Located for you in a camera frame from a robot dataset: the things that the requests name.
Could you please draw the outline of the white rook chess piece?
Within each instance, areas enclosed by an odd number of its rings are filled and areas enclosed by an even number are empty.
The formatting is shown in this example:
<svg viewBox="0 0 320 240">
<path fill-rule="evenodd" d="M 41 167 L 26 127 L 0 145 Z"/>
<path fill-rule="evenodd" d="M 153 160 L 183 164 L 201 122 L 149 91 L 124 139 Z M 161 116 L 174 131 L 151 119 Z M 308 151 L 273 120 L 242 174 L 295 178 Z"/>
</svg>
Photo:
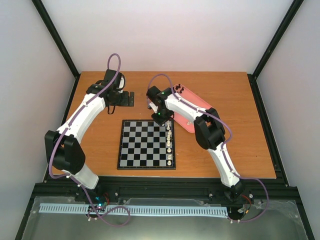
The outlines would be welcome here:
<svg viewBox="0 0 320 240">
<path fill-rule="evenodd" d="M 166 129 L 167 129 L 167 130 L 170 130 L 170 129 L 171 129 L 171 122 L 170 122 L 170 121 L 167 121 L 167 122 L 166 122 Z"/>
</svg>

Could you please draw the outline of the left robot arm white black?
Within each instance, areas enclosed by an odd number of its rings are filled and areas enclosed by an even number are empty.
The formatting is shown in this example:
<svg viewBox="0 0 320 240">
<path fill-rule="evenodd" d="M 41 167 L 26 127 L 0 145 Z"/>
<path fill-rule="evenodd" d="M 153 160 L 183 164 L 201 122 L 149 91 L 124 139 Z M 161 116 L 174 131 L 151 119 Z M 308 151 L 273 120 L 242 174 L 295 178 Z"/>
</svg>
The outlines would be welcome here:
<svg viewBox="0 0 320 240">
<path fill-rule="evenodd" d="M 102 80 L 92 84 L 71 117 L 56 131 L 44 136 L 49 175 L 57 179 L 52 169 L 62 171 L 62 176 L 74 178 L 79 186 L 87 188 L 92 201 L 103 198 L 104 188 L 98 185 L 99 177 L 86 165 L 81 141 L 94 119 L 110 107 L 131 107 L 133 93 L 125 91 L 125 76 L 118 70 L 107 69 Z"/>
</svg>

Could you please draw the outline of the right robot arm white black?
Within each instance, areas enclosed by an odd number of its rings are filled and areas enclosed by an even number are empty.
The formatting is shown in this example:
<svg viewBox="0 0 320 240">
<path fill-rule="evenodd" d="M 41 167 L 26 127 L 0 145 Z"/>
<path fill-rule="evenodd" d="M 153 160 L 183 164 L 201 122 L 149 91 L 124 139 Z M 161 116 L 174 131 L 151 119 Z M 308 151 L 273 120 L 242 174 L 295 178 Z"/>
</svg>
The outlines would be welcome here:
<svg viewBox="0 0 320 240">
<path fill-rule="evenodd" d="M 228 202 L 236 202 L 244 192 L 240 174 L 237 172 L 226 146 L 225 128 L 214 108 L 205 109 L 183 98 L 171 87 L 161 91 L 156 86 L 146 92 L 148 107 L 154 111 L 152 119 L 159 125 L 179 114 L 193 123 L 198 145 L 212 157 Z"/>
</svg>

